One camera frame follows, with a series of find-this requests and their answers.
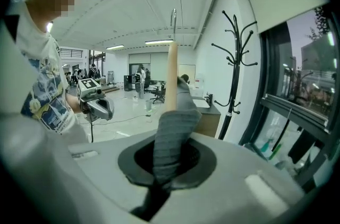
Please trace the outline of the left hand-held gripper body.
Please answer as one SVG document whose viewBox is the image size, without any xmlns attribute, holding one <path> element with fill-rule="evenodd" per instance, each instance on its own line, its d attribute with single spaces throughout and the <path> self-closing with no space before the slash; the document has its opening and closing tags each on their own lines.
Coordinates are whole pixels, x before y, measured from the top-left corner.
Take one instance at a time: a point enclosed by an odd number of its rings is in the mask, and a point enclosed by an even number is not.
<svg viewBox="0 0 340 224">
<path fill-rule="evenodd" d="M 101 85 L 94 79 L 83 79 L 78 81 L 76 95 L 79 101 L 81 112 L 86 114 L 87 106 L 86 102 L 105 97 L 105 93 L 102 91 Z"/>
</svg>

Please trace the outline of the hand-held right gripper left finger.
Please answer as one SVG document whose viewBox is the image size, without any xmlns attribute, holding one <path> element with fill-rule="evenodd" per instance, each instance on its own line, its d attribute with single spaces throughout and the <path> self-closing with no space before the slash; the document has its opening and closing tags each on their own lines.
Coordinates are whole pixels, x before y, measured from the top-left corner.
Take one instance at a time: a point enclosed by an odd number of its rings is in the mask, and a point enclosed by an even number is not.
<svg viewBox="0 0 340 224">
<path fill-rule="evenodd" d="M 151 182 L 134 186 L 118 166 L 135 137 L 68 147 L 51 138 L 51 166 L 70 195 L 80 223 L 148 223 L 170 197 L 169 188 Z"/>
</svg>

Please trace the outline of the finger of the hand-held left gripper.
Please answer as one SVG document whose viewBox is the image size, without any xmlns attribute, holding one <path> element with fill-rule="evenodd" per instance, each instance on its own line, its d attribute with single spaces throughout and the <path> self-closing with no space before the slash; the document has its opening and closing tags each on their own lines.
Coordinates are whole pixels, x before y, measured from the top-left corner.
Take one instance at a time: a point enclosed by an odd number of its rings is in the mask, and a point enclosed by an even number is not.
<svg viewBox="0 0 340 224">
<path fill-rule="evenodd" d="M 86 102 L 86 120 L 96 121 L 97 119 L 111 120 L 114 114 L 114 103 L 106 97 L 97 98 Z"/>
</svg>

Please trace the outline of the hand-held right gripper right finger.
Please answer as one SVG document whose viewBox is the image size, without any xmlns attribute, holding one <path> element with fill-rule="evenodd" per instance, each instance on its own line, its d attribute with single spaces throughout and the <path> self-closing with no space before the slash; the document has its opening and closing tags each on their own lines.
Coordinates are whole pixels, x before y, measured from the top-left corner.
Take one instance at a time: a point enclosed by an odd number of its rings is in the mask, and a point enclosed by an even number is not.
<svg viewBox="0 0 340 224">
<path fill-rule="evenodd" d="M 198 133 L 192 138 L 213 150 L 216 168 L 198 187 L 173 191 L 151 223 L 277 223 L 304 197 L 294 179 L 250 150 Z"/>
</svg>

